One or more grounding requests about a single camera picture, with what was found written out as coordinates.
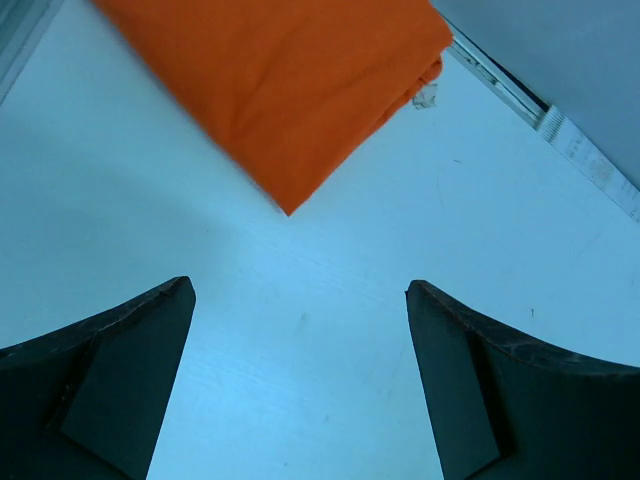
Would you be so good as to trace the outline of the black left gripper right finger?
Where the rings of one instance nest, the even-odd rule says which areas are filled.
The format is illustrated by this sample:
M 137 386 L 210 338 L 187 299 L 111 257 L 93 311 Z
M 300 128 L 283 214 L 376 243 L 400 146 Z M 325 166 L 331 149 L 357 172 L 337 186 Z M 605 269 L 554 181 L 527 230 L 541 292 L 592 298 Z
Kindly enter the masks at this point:
M 635 479 L 639 371 L 539 340 L 413 281 L 408 322 L 447 479 Z

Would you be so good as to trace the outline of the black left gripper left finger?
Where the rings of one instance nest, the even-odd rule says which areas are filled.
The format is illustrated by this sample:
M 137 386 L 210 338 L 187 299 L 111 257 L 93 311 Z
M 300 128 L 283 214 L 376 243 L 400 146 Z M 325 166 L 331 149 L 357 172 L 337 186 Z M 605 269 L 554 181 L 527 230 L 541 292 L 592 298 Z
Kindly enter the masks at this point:
M 194 307 L 175 277 L 2 349 L 2 478 L 146 478 Z

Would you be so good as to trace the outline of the orange t shirt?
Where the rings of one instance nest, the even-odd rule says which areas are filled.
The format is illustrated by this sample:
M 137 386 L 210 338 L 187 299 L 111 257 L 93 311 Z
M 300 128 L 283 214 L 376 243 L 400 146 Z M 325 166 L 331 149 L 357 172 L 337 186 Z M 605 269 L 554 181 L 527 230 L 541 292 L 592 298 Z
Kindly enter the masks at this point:
M 427 1 L 101 1 L 174 99 L 287 213 L 442 71 Z

